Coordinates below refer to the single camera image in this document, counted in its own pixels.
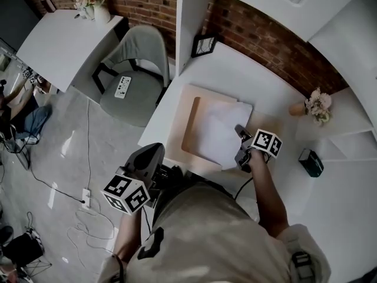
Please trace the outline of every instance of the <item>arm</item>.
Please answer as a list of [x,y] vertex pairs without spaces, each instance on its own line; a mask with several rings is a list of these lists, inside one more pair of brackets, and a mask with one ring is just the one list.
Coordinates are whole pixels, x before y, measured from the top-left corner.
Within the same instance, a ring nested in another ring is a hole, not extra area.
[[18,96],[19,92],[22,90],[23,86],[25,85],[26,81],[28,79],[25,78],[23,79],[17,86],[16,88],[14,88],[14,90],[12,91],[12,93],[8,96],[5,97],[5,103],[8,104],[10,103],[12,100],[14,100],[14,98],[16,96]]
[[284,203],[275,188],[261,151],[252,149],[249,166],[252,169],[257,196],[260,216],[259,225],[264,227],[269,235],[275,238],[289,227]]
[[124,262],[129,263],[141,245],[141,209],[133,215],[123,214],[114,253]]
[[29,102],[30,98],[32,97],[33,95],[33,91],[34,91],[34,85],[25,93],[25,96],[24,98],[22,99],[22,101],[20,101],[16,106],[14,106],[11,110],[11,120],[18,114],[21,112],[21,110],[26,106],[27,102]]

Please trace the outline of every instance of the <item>remote control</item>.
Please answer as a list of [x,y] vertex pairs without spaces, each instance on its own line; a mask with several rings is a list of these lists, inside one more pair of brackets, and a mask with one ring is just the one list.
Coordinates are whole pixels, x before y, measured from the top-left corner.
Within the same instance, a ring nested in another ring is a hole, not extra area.
[[130,77],[121,77],[117,90],[115,91],[116,98],[125,97],[125,94],[127,92],[128,86],[130,85],[130,82],[131,82]]

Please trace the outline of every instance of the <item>shoulder strap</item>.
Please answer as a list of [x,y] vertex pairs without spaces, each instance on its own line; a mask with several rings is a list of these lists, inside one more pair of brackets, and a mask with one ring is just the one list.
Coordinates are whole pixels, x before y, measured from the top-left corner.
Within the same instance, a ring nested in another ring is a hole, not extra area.
[[307,252],[304,252],[299,240],[296,238],[286,245],[292,260],[289,265],[292,283],[315,283],[315,272],[312,259]]

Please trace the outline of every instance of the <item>brick wall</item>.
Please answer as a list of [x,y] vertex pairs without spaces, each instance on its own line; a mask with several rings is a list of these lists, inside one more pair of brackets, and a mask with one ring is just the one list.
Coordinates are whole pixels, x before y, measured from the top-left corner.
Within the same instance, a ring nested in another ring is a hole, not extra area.
[[[75,0],[52,0],[72,9]],[[44,14],[40,0],[31,0]],[[176,46],[177,0],[107,0],[112,14],[128,17],[130,25],[151,24],[166,41],[169,56]],[[327,59],[309,43],[238,0],[212,0],[203,31],[216,31],[220,42],[233,47],[282,77],[305,96],[316,87],[330,94],[348,85]]]

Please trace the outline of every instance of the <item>jeans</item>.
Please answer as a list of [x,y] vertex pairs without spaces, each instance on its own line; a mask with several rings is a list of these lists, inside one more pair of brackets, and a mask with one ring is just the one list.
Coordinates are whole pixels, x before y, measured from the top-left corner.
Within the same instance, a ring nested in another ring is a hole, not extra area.
[[16,139],[26,139],[29,136],[37,136],[43,125],[51,115],[50,105],[42,106],[30,112],[24,120],[23,131],[16,132]]

